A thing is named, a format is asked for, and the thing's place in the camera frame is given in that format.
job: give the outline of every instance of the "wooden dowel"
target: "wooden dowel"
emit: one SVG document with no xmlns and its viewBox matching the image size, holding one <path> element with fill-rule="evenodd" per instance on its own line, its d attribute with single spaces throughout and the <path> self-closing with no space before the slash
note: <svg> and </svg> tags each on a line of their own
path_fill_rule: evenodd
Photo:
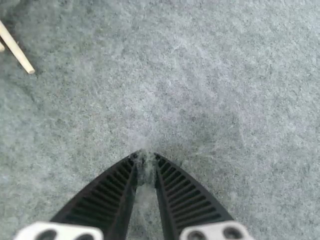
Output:
<svg viewBox="0 0 320 240">
<path fill-rule="evenodd" d="M 35 69 L 32 67 L 25 54 L 22 52 L 16 41 L 10 35 L 5 25 L 0 20 L 0 37 L 3 39 L 4 43 L 11 50 L 15 58 L 19 61 L 22 67 L 26 70 L 28 74 L 33 74 Z"/>
<path fill-rule="evenodd" d="M 5 46 L 0 42 L 0 53 L 5 50 Z"/>
</svg>

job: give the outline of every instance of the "white mounting plate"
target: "white mounting plate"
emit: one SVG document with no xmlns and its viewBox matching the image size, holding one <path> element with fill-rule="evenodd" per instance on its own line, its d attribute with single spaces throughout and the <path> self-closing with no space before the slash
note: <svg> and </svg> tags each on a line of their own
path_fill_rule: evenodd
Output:
<svg viewBox="0 0 320 240">
<path fill-rule="evenodd" d="M 90 235 L 92 240 L 104 239 L 102 231 L 95 227 L 37 221 L 21 229 L 14 240 L 38 240 L 42 239 L 42 234 L 50 231 L 55 233 L 54 240 L 77 240 L 84 235 Z"/>
<path fill-rule="evenodd" d="M 186 227 L 180 240 L 254 240 L 241 223 L 223 221 Z"/>
</svg>

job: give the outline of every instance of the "black plastic jaw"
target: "black plastic jaw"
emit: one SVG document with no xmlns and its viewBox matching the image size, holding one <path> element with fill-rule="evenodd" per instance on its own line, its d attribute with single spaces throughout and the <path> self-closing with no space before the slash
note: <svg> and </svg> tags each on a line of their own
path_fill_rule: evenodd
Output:
<svg viewBox="0 0 320 240">
<path fill-rule="evenodd" d="M 186 227 L 233 220 L 199 182 L 155 153 L 156 192 L 164 239 L 178 240 Z"/>
<path fill-rule="evenodd" d="M 125 240 L 135 201 L 138 153 L 122 159 L 72 198 L 51 222 L 99 228 L 105 240 Z"/>
<path fill-rule="evenodd" d="M 165 240 L 178 240 L 186 227 L 233 220 L 222 205 L 193 177 L 154 154 L 155 187 Z M 111 166 L 74 198 L 52 222 L 99 228 L 105 240 L 125 240 L 138 186 L 137 151 Z"/>
</svg>

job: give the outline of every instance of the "gray carpet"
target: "gray carpet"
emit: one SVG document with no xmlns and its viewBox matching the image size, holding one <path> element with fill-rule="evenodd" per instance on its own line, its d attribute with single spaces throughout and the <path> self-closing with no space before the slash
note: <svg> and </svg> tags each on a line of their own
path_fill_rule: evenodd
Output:
<svg viewBox="0 0 320 240">
<path fill-rule="evenodd" d="M 0 0 L 36 69 L 0 54 L 0 239 L 141 148 L 257 240 L 319 239 L 319 1 L 120 2 Z M 127 239 L 163 239 L 138 194 Z"/>
</svg>

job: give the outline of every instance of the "carpet fiber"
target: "carpet fiber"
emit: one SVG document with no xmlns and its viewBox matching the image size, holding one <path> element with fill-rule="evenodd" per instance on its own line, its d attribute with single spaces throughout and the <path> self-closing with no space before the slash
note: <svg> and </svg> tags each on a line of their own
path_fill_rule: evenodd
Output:
<svg viewBox="0 0 320 240">
<path fill-rule="evenodd" d="M 0 54 L 1 240 L 141 148 L 257 240 L 319 239 L 319 1 L 178 2 L 0 0 L 36 69 Z M 137 193 L 127 239 L 163 239 Z"/>
</svg>

